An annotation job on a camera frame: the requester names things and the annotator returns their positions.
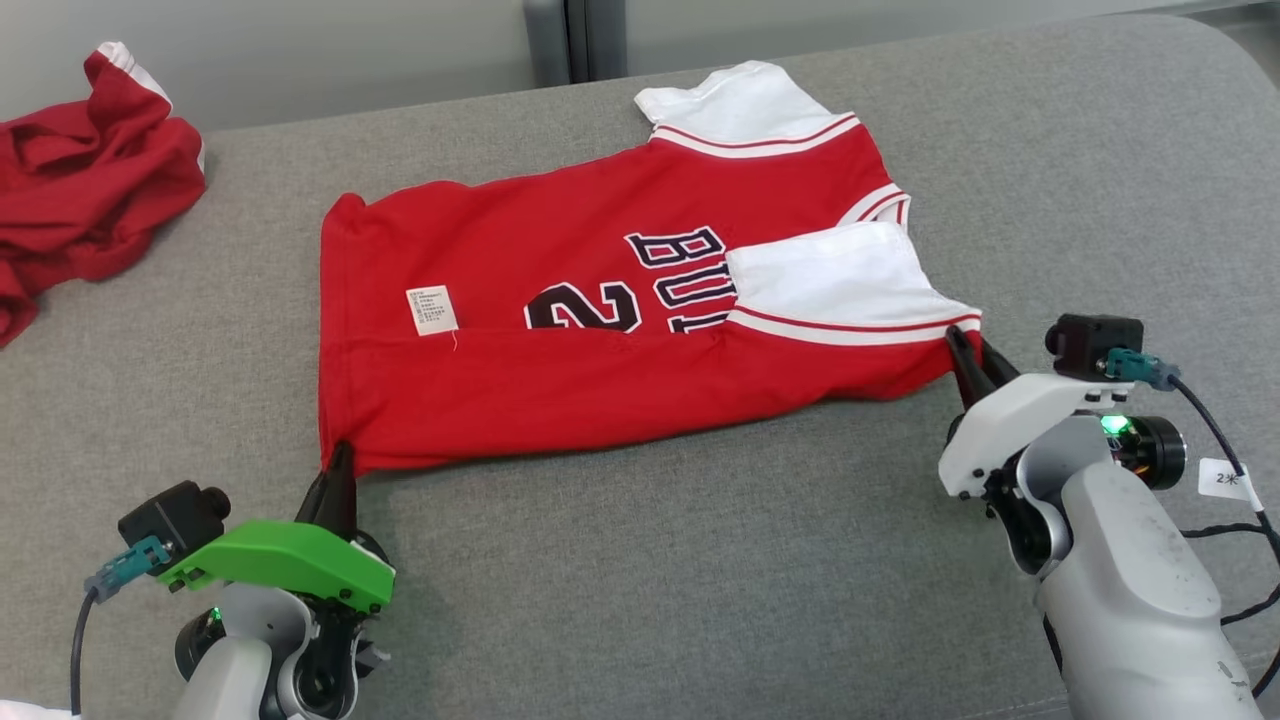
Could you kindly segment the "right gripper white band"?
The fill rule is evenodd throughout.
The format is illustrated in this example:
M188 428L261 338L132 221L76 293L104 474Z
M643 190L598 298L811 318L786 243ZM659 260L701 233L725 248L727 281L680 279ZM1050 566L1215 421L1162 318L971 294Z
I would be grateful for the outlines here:
M1079 410L1103 410L1128 397L1128 383L1021 373L988 341L947 328L945 341L964 410L940 462L951 497L983 493L983 478Z

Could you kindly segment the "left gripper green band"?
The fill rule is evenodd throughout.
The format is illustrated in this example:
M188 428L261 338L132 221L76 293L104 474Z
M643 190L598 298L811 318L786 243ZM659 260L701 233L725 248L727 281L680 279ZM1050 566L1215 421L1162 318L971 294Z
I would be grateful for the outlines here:
M357 486L348 441L334 446L294 520L246 521L174 561L157 580L191 591L212 582L246 583L337 600L357 612L390 605L396 569L352 541L358 529Z

